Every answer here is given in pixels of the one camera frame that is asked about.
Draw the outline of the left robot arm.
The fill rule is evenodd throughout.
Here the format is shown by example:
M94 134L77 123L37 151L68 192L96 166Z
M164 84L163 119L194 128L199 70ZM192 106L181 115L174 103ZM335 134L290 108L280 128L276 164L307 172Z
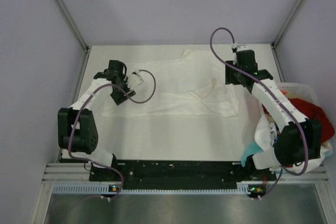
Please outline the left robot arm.
M89 88L75 103L58 111L59 147L67 151L71 159L102 166L101 174L107 180L116 179L119 168L113 164L114 155L98 146L98 128L107 98L120 105L127 96L135 94L128 82L126 65L110 60L107 69L95 74Z

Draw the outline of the white laundry basket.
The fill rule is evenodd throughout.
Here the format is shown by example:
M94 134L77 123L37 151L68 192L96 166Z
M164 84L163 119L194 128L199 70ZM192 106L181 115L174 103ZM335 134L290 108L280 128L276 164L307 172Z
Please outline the white laundry basket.
M335 129L331 124L324 110L318 105L318 99L316 98L313 90L305 85L299 83L279 83L278 87L281 91L286 91L285 95L291 103L301 113L306 115L309 119L318 119L322 123L322 144L327 140L335 138Z

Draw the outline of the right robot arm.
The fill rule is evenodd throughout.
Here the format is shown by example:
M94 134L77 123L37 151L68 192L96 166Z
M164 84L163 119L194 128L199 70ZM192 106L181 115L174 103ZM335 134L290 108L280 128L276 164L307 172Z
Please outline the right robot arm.
M248 157L246 176L256 180L265 169L288 169L296 164L301 164L302 169L288 172L302 175L307 171L309 160L320 157L322 123L309 119L296 109L279 89L273 76L265 69L258 69L253 50L243 48L233 52L234 60L225 62L226 84L245 87L266 108L280 132L272 147Z

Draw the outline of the red t shirt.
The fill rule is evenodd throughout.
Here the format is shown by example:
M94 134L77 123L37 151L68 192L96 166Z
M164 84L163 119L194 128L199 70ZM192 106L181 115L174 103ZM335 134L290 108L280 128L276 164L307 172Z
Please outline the red t shirt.
M304 115L299 120L307 143L308 168L314 169L329 153L324 144L335 135L335 129L325 112L317 105L300 98L290 98L295 112ZM298 167L305 164L303 138L293 119L279 127L279 137L274 144L275 157L281 166Z

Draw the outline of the aluminium front rail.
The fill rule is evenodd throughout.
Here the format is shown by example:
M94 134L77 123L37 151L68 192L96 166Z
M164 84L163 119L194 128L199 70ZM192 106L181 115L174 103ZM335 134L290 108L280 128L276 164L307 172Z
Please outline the aluminium front rail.
M49 163L45 168L42 182L81 183L89 181L90 172L84 163Z

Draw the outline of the right aluminium frame post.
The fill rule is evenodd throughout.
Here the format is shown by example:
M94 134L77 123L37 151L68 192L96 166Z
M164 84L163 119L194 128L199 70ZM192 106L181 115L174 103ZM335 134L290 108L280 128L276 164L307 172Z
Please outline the right aluminium frame post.
M273 49L276 49L279 44L281 43L281 41L283 40L286 32L288 31L288 29L290 28L292 22L294 21L294 19L296 18L296 16L298 15L300 9L302 8L302 6L304 5L306 0L295 0L292 8L290 9L288 15L286 16L285 21L282 23L275 39L273 40L272 47Z

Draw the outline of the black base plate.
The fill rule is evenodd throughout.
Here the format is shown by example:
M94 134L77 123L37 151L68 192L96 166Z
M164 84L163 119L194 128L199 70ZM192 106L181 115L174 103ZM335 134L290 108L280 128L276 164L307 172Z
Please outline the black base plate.
M235 189L242 181L271 181L268 170L254 174L227 161L153 161L119 159L112 167L124 179L124 189Z

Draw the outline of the aluminium frame post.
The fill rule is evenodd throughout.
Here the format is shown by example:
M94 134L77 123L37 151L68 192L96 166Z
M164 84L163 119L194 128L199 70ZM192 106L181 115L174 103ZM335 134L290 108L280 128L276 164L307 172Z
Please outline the aluminium frame post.
M276 49L279 44L281 43L281 41L283 40L286 32L288 31L288 29L290 28L292 22L294 21L294 19L296 18L296 16L298 15L300 9L302 8L302 6L304 5L306 0L295 0L292 8L290 9L288 15L286 16L285 21L282 23L275 39L273 40L272 47L273 49Z
M70 31L76 38L77 42L79 43L80 47L83 49L84 52L89 50L89 46L85 42L78 26L76 25L71 13L69 12L64 0L54 0L60 13L62 14L63 18L65 19L66 24L68 25Z

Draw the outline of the white printed t shirt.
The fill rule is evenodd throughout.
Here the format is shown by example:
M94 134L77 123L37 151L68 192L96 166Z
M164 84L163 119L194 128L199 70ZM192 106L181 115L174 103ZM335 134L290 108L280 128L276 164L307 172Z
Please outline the white printed t shirt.
M275 138L279 135L276 133L275 122L270 119L270 115L266 114L264 107L260 105L261 117L255 130L255 142L263 150L268 150L272 147ZM316 169L324 161L326 157L333 154L333 147L331 140L327 140L321 145L320 157L317 159L310 159L306 173Z

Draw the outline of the teal t shirt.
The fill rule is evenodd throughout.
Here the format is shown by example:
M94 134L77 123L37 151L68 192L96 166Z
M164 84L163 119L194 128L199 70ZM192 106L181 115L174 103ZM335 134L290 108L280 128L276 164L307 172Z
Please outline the teal t shirt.
M255 155L257 153L261 153L263 151L263 149L256 143L256 142L252 142L243 152L241 159L240 159L240 163L242 167L246 166L246 162L247 162L247 157L251 156L251 155Z

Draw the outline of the left aluminium frame post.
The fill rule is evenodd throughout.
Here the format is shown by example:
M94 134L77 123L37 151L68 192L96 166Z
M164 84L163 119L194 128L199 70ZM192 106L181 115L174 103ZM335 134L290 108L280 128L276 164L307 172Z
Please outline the left aluminium frame post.
M80 47L83 49L84 52L89 50L89 46L85 42L78 26L76 25L71 13L69 12L64 0L54 0L60 13L62 14L63 18L65 19L66 24L68 25L70 31L76 38L77 42L79 43Z

